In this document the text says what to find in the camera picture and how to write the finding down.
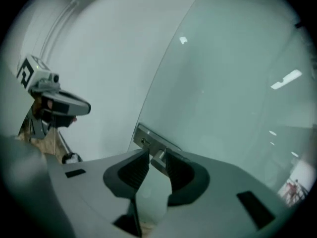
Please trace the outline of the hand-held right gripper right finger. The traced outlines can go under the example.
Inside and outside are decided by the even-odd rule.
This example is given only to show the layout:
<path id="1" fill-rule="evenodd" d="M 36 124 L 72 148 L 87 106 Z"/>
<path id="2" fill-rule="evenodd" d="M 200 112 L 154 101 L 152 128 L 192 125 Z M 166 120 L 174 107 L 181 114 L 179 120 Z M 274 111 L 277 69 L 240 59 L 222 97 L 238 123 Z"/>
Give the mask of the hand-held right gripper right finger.
<path id="1" fill-rule="evenodd" d="M 155 238 L 269 238 L 287 222 L 282 199 L 243 169 L 167 150 L 172 193 Z"/>

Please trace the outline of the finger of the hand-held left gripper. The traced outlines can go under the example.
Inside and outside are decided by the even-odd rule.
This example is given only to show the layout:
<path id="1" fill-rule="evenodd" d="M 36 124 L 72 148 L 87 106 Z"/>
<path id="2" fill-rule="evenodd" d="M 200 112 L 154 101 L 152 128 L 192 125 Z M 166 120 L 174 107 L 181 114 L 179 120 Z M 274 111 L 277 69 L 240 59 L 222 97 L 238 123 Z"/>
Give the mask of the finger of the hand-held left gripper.
<path id="1" fill-rule="evenodd" d="M 83 116 L 91 111 L 91 105 L 86 100 L 62 89 L 58 92 L 43 92 L 42 107 L 59 116 Z"/>

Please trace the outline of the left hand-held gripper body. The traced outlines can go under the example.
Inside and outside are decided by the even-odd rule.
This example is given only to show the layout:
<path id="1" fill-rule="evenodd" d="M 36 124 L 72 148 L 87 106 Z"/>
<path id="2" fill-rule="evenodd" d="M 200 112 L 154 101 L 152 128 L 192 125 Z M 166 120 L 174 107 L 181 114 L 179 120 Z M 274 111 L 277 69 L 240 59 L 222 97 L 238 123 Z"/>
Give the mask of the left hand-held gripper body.
<path id="1" fill-rule="evenodd" d="M 60 90 L 59 74 L 52 72 L 40 58 L 31 54 L 26 55 L 17 71 L 16 78 L 33 99 L 35 96 L 42 97 L 43 92 L 58 92 Z M 32 105 L 26 116 L 29 124 L 29 141 L 32 138 L 44 139 L 51 127 L 51 122 L 43 119 L 46 110 L 41 107 L 38 115 L 34 116 Z"/>

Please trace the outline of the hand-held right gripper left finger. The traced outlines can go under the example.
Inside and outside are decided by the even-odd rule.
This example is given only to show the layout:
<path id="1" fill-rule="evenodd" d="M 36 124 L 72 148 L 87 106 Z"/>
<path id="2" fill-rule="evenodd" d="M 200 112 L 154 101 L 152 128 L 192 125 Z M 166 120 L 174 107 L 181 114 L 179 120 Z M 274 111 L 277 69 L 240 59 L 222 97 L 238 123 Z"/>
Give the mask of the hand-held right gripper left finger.
<path id="1" fill-rule="evenodd" d="M 64 165 L 48 154 L 48 212 L 69 238 L 141 237 L 136 193 L 148 171 L 147 150 Z"/>

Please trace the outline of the person's left hand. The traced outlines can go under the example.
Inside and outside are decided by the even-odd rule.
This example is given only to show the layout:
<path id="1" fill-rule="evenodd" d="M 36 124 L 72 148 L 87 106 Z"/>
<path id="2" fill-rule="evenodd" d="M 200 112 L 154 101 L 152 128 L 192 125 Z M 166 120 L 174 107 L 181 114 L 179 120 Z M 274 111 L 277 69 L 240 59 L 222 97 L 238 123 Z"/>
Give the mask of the person's left hand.
<path id="1" fill-rule="evenodd" d="M 42 107 L 42 97 L 41 96 L 35 96 L 34 97 L 34 103 L 32 105 L 32 114 L 34 116 L 37 116 L 40 112 Z"/>

